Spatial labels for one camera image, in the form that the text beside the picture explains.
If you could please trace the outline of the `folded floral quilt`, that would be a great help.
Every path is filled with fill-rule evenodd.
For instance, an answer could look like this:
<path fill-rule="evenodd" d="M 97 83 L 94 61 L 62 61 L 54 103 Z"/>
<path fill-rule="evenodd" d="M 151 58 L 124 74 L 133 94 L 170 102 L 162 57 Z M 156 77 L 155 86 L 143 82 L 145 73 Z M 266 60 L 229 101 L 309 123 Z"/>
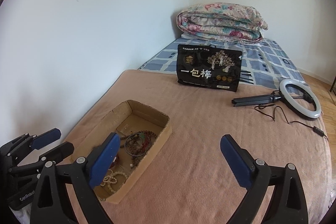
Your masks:
<path fill-rule="evenodd" d="M 177 15 L 176 24 L 185 37 L 246 44 L 259 43 L 268 30 L 254 7 L 223 2 L 192 5 Z"/>

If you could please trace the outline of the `shallow cardboard box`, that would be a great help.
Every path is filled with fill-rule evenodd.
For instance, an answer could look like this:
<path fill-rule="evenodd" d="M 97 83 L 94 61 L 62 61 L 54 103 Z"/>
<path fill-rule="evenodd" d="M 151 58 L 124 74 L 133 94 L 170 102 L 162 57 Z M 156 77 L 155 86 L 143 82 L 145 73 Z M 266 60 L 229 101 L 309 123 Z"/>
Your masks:
<path fill-rule="evenodd" d="M 120 148 L 94 192 L 100 200 L 118 204 L 158 155 L 172 129 L 168 115 L 127 100 L 101 118 L 84 137 L 72 142 L 75 151 L 70 160 L 88 156 L 111 133 L 120 137 Z"/>

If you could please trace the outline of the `black snack bag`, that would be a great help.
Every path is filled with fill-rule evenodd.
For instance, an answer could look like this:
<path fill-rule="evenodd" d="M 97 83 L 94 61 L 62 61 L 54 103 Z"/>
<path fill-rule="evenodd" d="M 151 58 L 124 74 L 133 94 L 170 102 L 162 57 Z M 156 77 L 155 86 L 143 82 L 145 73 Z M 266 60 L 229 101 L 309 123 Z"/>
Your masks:
<path fill-rule="evenodd" d="M 242 51 L 180 44 L 176 67 L 178 83 L 236 92 L 242 57 Z"/>

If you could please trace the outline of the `blue bangle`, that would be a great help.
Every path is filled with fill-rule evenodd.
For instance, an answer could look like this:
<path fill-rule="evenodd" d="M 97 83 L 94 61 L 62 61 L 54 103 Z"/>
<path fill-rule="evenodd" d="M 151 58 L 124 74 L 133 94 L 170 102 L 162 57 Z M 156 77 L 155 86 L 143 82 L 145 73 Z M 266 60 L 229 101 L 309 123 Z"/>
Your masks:
<path fill-rule="evenodd" d="M 151 132 L 139 131 L 126 138 L 124 149 L 132 157 L 144 156 L 152 146 L 154 138 Z"/>

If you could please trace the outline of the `blue checked bed sheet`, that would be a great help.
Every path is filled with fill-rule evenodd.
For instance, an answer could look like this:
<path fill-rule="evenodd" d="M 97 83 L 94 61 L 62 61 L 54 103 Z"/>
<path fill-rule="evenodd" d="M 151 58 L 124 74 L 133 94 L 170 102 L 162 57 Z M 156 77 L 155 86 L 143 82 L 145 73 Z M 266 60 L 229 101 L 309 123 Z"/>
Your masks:
<path fill-rule="evenodd" d="M 144 63 L 139 69 L 174 75 L 177 67 L 178 45 L 203 45 L 220 49 L 242 51 L 242 84 L 261 85 L 277 89 L 283 79 L 294 79 L 306 84 L 299 70 L 282 48 L 273 40 L 264 39 L 255 46 L 241 43 L 222 43 L 197 39 L 179 38 Z"/>

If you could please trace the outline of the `pink blanket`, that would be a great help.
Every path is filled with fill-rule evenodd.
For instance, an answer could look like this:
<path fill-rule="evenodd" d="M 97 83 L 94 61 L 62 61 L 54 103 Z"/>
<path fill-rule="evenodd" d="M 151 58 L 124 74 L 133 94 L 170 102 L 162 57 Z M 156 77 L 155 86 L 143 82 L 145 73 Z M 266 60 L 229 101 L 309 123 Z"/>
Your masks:
<path fill-rule="evenodd" d="M 273 166 L 293 163 L 305 192 L 310 223 L 325 215 L 331 191 L 329 143 L 286 111 L 268 118 L 231 100 L 267 94 L 261 86 L 241 85 L 238 92 L 181 85 L 175 75 L 125 71 L 68 134 L 84 137 L 123 101 L 135 100 L 169 116 L 172 134 L 134 187 L 118 204 L 103 202 L 114 223 L 226 223 L 245 190 L 220 150 L 230 134 L 257 159 Z"/>

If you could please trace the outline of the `red cord jade pendant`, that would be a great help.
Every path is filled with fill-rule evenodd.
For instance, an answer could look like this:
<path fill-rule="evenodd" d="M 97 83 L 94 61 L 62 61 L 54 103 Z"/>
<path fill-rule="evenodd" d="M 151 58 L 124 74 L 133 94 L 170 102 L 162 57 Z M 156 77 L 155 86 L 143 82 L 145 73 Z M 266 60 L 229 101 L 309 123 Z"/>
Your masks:
<path fill-rule="evenodd" d="M 151 137 L 145 132 L 136 132 L 128 136 L 117 134 L 120 138 L 120 148 L 131 158 L 131 165 L 138 165 L 139 161 L 144 157 L 151 147 Z"/>

